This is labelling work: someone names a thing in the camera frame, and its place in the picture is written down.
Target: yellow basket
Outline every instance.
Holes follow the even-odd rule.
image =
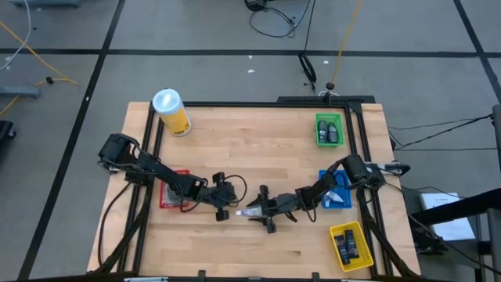
[[[353,237],[355,238],[355,244],[357,245],[357,250],[359,251],[359,257],[354,259],[350,258],[350,263],[347,265],[344,265],[341,261],[341,256],[339,255],[336,241],[334,240],[335,236],[344,236],[345,230],[353,230]],[[363,236],[362,228],[360,227],[359,222],[350,222],[330,227],[330,239],[332,240],[334,250],[336,250],[337,259],[339,259],[339,264],[341,265],[343,271],[353,271],[374,264],[373,257],[370,254],[369,247],[367,246],[367,242]]]

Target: white lid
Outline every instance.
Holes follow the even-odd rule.
[[[173,89],[161,90],[153,98],[153,107],[161,114],[172,114],[181,106],[181,97]]]

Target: white paper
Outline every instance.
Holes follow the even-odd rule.
[[[421,203],[424,209],[434,208],[443,204],[450,204],[459,201],[458,197],[449,196],[445,193],[422,193]],[[469,240],[475,239],[470,222],[467,218],[455,219],[450,222],[439,223],[431,226],[433,232],[444,240]]]

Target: small can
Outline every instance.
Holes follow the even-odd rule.
[[[184,136],[191,130],[181,96],[173,89],[164,89],[153,98],[153,107],[173,136]]]
[[[350,263],[350,258],[348,257],[348,251],[346,250],[346,241],[344,240],[343,235],[335,236],[334,240],[336,241],[337,251],[339,251],[339,256],[341,257],[341,261],[344,265]]]
[[[355,237],[353,236],[353,230],[345,230],[344,235],[346,236],[346,250],[348,251],[348,257],[350,259],[358,258],[359,250],[357,250]]]

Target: white cable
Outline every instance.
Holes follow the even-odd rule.
[[[24,42],[27,43],[28,39],[30,38],[30,34],[31,34],[31,14],[30,14],[30,6],[28,5],[28,2],[26,0],[24,0],[24,5],[26,6],[26,13],[28,15],[28,34],[26,36],[26,39],[24,39]],[[5,63],[5,65],[3,65],[3,67],[0,68],[0,71],[3,71],[5,68],[7,68],[10,65],[10,63],[14,60],[14,58],[16,58],[17,54],[19,54],[19,52],[21,51],[21,49],[23,47],[24,47],[24,45],[21,43],[21,46],[17,49],[17,51],[12,56],[10,56],[9,60],[7,60],[7,63]]]

